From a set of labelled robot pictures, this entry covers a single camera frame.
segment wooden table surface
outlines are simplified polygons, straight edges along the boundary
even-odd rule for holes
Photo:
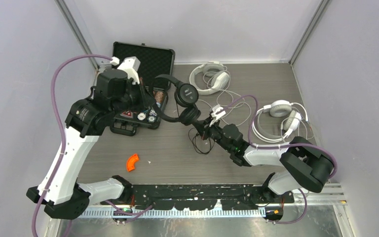
[[[289,64],[229,64],[227,66],[231,73],[229,90],[241,95],[255,95],[259,100],[260,108],[275,100],[302,102]],[[196,65],[175,65],[173,75],[188,82],[190,72],[195,67]],[[197,75],[196,81],[201,88],[205,88],[201,78],[200,74]],[[173,86],[168,91],[169,102],[165,113],[176,117],[174,91]],[[217,96],[216,93],[200,96],[200,99],[214,106]],[[224,94],[219,102],[226,105],[230,101],[230,97]],[[254,100],[248,98],[246,102],[252,107],[253,114],[255,112]],[[208,116],[209,107],[202,102],[198,102],[197,106],[202,111],[199,119],[205,119]],[[230,113],[226,121],[239,124],[248,114],[248,107],[243,106]],[[248,121],[239,127],[245,140],[248,134]],[[278,134],[281,121],[282,119],[271,118],[268,114],[261,116],[264,129],[274,134]],[[239,167],[218,145],[208,155],[197,154],[188,138],[188,131],[191,128],[192,126],[184,126],[180,123],[162,121],[157,130],[139,127],[137,134],[133,137],[111,133],[107,128],[89,153],[78,181],[92,183],[106,180],[113,175],[120,175],[132,184],[260,184],[270,173],[281,169],[267,165]],[[301,126],[300,134],[305,136],[303,126]],[[253,133],[252,137],[255,142],[264,144]],[[207,145],[202,144],[202,141],[199,144],[201,149],[208,148]],[[126,161],[136,153],[140,161],[135,164],[135,170],[127,172]]]

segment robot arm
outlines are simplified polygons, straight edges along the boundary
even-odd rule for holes
[[[286,169],[268,176],[261,187],[264,200],[271,202],[279,195],[298,188],[305,188],[315,193],[322,191],[334,168],[327,154],[309,147],[257,149],[243,140],[243,134],[234,124],[219,127],[220,117],[224,116],[222,107],[213,107],[212,111],[207,119],[192,123],[201,139],[213,139],[230,153],[230,159],[239,166],[266,164]],[[295,137],[290,142],[293,143],[310,144],[302,137]]]
[[[137,58],[126,58],[118,69],[106,69],[98,75],[97,85],[89,97],[75,102],[66,118],[66,149],[63,160],[47,190],[43,202],[44,211],[55,219],[77,218],[89,204],[108,199],[127,201],[131,196],[131,184],[120,176],[92,183],[78,184],[76,178],[93,145],[113,122],[116,113],[125,110],[141,110],[144,86],[136,70]],[[37,203],[43,194],[50,174],[55,168],[61,147],[43,181],[27,191],[27,197]]]

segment cable connector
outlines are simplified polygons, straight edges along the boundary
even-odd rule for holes
[[[113,66],[118,66],[120,65],[120,59],[117,57],[112,57],[112,60],[110,61],[110,64]]]
[[[210,116],[213,118],[213,120],[210,122],[210,127],[213,124],[215,124],[219,119],[223,118],[225,114],[226,114],[226,111],[220,105],[216,105],[212,107]]]

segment black carrying case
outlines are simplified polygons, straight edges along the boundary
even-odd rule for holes
[[[140,67],[138,69],[139,77],[143,79],[144,85],[152,84],[155,93],[161,92],[164,94],[163,102],[160,104],[160,109],[165,110],[168,102],[167,91],[171,87],[171,83],[165,79],[154,79],[160,74],[172,74],[173,65],[175,61],[175,51],[172,49],[149,47],[144,44],[128,44],[121,42],[114,42],[113,56],[120,60],[126,57],[136,56],[140,60]],[[113,133],[118,133],[127,136],[134,136],[139,126],[147,127],[150,129],[157,129],[160,126],[161,119],[148,108],[141,111],[145,114],[145,119],[139,120],[139,113],[124,112],[115,115],[114,123],[110,126]]]

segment small item in case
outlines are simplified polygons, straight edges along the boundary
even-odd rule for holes
[[[145,120],[146,115],[145,115],[145,113],[140,113],[139,115],[137,115],[137,118],[138,118],[140,121],[143,121],[143,120]]]
[[[162,91],[157,91],[154,95],[154,99],[156,100],[156,103],[162,104],[165,100],[165,93],[163,93]]]
[[[155,116],[149,116],[148,117],[148,122],[155,122],[156,121],[156,117]]]
[[[156,113],[154,110],[151,110],[151,111],[149,112],[149,115],[151,115],[151,116],[157,116],[157,113]]]

